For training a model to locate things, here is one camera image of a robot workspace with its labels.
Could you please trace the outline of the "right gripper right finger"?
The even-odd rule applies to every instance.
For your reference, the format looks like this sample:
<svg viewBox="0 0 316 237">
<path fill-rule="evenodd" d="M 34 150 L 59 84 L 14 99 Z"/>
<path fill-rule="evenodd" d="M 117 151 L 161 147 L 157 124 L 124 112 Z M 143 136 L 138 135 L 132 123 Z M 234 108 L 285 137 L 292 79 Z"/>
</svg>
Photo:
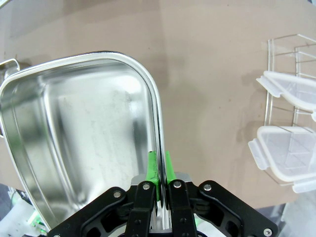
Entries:
<svg viewBox="0 0 316 237">
<path fill-rule="evenodd" d="M 226 237 L 277 237 L 278 226 L 215 181 L 196 186 L 176 177 L 170 153 L 165 155 L 172 233 L 175 237 L 204 237 L 195 217 Z"/>
</svg>

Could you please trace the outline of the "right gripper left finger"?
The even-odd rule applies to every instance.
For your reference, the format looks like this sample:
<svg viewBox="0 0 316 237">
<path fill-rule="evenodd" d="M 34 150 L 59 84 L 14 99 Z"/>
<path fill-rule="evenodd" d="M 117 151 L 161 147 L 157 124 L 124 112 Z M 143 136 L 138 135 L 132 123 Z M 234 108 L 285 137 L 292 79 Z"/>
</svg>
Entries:
<svg viewBox="0 0 316 237">
<path fill-rule="evenodd" d="M 48 232 L 50 237 L 147 237 L 157 200 L 157 155 L 148 153 L 144 181 L 125 191 L 111 187 Z"/>
</svg>

